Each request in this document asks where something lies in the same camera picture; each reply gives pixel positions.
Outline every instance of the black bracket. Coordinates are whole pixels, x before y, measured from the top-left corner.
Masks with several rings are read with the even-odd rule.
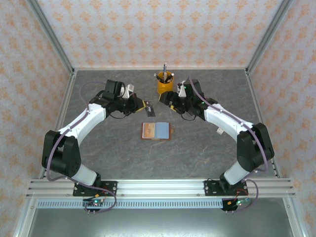
[[[107,189],[116,195],[117,190],[118,190],[118,182],[117,181],[101,181],[101,185],[99,187],[103,189]],[[74,197],[93,197],[96,194],[98,194],[101,197],[111,196],[111,194],[109,194],[108,192],[87,188],[85,186],[75,183],[74,192],[73,192]]]
[[[205,196],[237,196],[237,192],[239,189],[243,189],[248,193],[248,187],[246,182],[238,182],[233,187],[231,187],[228,190],[223,190],[220,187],[220,181],[219,180],[206,180],[204,181],[204,192]]]

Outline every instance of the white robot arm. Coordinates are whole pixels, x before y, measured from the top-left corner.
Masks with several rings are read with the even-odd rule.
[[[45,135],[42,166],[47,168],[49,155],[56,140],[68,130],[58,144],[58,148],[63,148],[63,150],[56,149],[50,169],[85,185],[97,187],[96,179],[98,177],[100,180],[100,175],[81,163],[79,146],[86,135],[112,112],[120,111],[128,116],[145,107],[144,101],[137,98],[133,90],[133,85],[129,84],[125,87],[122,82],[108,80],[105,90],[100,91],[91,99],[88,108],[77,118],[59,131],[49,131]]]
[[[159,101],[168,105],[179,114],[188,113],[213,123],[229,134],[237,142],[237,161],[220,176],[220,185],[224,191],[233,189],[237,183],[264,163],[258,144],[249,133],[248,128],[255,133],[263,147],[267,160],[274,157],[274,151],[267,128],[262,124],[244,121],[225,110],[216,100],[204,98],[198,80],[193,79],[195,89],[211,106],[207,106],[193,91],[189,80],[178,84],[177,92],[163,93]]]

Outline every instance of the metal sheet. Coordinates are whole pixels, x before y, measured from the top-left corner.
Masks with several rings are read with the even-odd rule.
[[[259,199],[244,212],[220,209],[38,209],[30,237],[292,237],[282,199]]]

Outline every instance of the yellow pen holder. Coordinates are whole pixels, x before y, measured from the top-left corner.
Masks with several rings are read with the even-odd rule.
[[[162,78],[163,72],[160,72],[158,74],[158,77]],[[174,77],[172,77],[171,82],[169,83],[161,83],[159,80],[157,80],[157,92],[159,94],[163,94],[166,91],[172,91],[173,89],[173,81]]]

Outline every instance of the orange floral wallpaper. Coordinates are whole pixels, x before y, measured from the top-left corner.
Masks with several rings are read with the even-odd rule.
[[[277,160],[316,236],[316,4],[293,1],[251,75]]]
[[[25,0],[0,1],[0,236],[15,230],[68,73]]]
[[[246,67],[281,0],[39,0],[74,67]]]

